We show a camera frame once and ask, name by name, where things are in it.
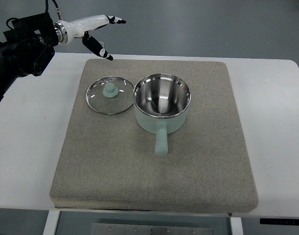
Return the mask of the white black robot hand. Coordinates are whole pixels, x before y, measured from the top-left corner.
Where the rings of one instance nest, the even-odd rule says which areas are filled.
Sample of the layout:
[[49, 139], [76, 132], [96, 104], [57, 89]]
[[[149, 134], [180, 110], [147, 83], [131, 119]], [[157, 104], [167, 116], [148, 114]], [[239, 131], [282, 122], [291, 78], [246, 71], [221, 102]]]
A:
[[116, 17], [107, 15], [96, 15], [82, 18], [72, 22], [59, 20], [54, 23], [58, 41], [60, 45], [68, 45], [75, 38], [82, 39], [82, 44], [93, 54], [110, 60], [113, 57], [106, 51], [103, 45], [93, 36], [89, 35], [90, 31], [102, 28], [109, 24], [125, 24], [126, 21]]

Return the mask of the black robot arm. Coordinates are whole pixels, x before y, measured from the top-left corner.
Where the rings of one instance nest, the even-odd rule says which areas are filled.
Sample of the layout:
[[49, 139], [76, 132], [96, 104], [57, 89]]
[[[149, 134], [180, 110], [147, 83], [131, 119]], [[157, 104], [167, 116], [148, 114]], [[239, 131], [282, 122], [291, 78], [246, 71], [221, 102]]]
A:
[[48, 12], [9, 18], [4, 32], [6, 42], [0, 42], [0, 102], [18, 77], [40, 76], [52, 60], [54, 47], [62, 39]]

